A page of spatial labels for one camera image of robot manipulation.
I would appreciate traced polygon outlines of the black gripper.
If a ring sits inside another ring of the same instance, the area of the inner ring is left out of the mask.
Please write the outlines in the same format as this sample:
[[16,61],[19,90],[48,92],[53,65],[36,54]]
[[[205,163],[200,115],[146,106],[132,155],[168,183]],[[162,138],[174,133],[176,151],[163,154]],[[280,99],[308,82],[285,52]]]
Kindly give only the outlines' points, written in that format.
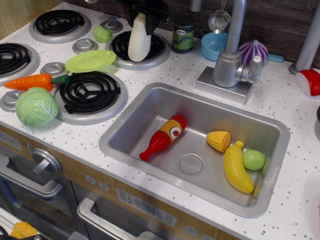
[[148,36],[154,33],[160,21],[169,21],[169,6],[163,0],[118,0],[124,16],[132,27],[138,13],[146,15],[145,29]]

